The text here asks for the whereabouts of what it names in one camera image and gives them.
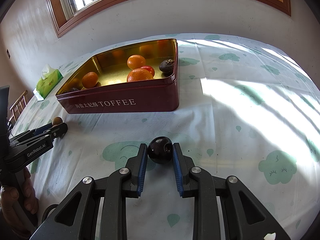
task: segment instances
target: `human hand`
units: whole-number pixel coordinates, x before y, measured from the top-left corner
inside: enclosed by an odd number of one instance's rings
[[[38,200],[36,193],[30,179],[31,175],[28,169],[25,167],[23,170],[25,182],[22,184],[22,191],[25,196],[24,207],[30,211],[31,214],[35,214],[38,211]],[[23,223],[18,218],[12,205],[19,198],[19,192],[14,187],[2,186],[0,192],[0,205],[2,214],[6,222],[17,232],[22,234],[28,233]]]

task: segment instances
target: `red tomato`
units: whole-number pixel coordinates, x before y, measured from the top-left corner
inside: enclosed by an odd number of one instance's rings
[[[153,67],[151,67],[151,66],[142,66],[141,68],[144,68],[144,69],[148,70],[152,74],[153,77],[155,76],[155,70],[153,69]]]

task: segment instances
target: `shiny black sphere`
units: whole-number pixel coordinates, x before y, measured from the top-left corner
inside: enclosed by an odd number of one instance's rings
[[[148,155],[155,163],[169,162],[172,159],[172,141],[165,136],[154,138],[148,146]]]

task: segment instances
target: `white tablecloth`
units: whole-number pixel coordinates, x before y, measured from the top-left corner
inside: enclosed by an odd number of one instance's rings
[[[171,37],[179,45],[177,110],[70,115],[57,102],[57,90],[92,55]],[[239,177],[293,240],[319,212],[320,92],[281,50],[229,35],[168,34],[52,67],[63,80],[44,101],[33,97],[12,131],[17,135],[56,116],[68,124],[64,138],[29,166],[39,217],[83,177],[109,176],[140,143],[157,136],[179,142],[184,155],[212,175]],[[141,197],[127,199],[127,231],[130,240],[192,239],[193,199],[179,197],[171,163],[148,164]]]

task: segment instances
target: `green tissue package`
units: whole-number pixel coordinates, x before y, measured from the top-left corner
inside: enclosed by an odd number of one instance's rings
[[[49,64],[45,65],[42,70],[41,78],[38,81],[35,90],[33,90],[38,101],[44,100],[61,79],[63,79],[63,76],[58,69],[53,69]]]

